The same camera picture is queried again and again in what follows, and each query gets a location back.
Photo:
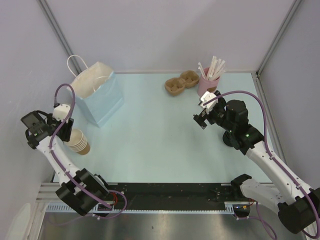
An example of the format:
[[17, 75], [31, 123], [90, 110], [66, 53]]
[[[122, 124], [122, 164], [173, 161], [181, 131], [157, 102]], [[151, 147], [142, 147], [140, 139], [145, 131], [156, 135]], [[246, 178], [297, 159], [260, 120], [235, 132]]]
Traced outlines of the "light blue paper bag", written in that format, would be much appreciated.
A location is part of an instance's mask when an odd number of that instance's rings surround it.
[[74, 76], [70, 84], [75, 103], [91, 124], [101, 128], [123, 105], [124, 98], [114, 70], [103, 62], [91, 66]]

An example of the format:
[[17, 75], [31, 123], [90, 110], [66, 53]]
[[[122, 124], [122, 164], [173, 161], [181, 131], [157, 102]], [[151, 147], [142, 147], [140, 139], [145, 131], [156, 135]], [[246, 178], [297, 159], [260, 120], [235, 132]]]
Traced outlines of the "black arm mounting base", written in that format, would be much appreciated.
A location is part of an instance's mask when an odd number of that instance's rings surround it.
[[229, 183], [109, 183], [121, 192], [129, 210], [222, 210], [223, 203], [252, 206]]

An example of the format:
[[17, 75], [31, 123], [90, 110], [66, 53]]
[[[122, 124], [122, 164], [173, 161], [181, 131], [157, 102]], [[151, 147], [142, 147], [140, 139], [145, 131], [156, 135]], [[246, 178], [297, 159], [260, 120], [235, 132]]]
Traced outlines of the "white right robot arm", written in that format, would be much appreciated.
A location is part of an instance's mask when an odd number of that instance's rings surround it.
[[320, 190], [301, 180], [269, 149], [266, 136], [249, 123], [244, 101], [225, 101], [222, 96], [207, 91], [200, 98], [199, 106], [201, 113], [193, 116], [198, 125], [202, 129], [208, 124], [223, 128], [223, 142], [257, 164], [275, 186], [274, 189], [266, 187], [242, 174], [231, 181], [230, 194], [235, 200], [256, 200], [276, 213], [293, 234], [320, 223]]

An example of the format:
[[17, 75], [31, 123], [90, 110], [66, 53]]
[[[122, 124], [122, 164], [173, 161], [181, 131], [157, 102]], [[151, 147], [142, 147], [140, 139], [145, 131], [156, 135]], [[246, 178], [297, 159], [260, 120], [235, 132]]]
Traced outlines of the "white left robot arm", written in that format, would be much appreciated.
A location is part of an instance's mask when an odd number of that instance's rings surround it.
[[85, 216], [110, 196], [111, 188], [85, 168], [80, 170], [76, 167], [59, 144], [59, 141], [70, 139], [74, 123], [72, 118], [61, 128], [61, 120], [40, 110], [32, 111], [20, 120], [27, 128], [25, 137], [28, 145], [41, 152], [57, 174], [60, 188], [55, 193], [62, 202]]

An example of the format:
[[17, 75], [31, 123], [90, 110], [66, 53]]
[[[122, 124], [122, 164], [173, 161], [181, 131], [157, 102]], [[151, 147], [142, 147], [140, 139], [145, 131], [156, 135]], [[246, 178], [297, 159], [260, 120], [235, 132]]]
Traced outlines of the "brown paper cups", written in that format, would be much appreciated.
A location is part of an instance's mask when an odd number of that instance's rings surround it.
[[86, 136], [77, 128], [72, 129], [70, 139], [69, 141], [66, 141], [65, 144], [73, 152], [78, 153], [79, 155], [86, 155], [91, 150], [91, 146], [88, 143]]

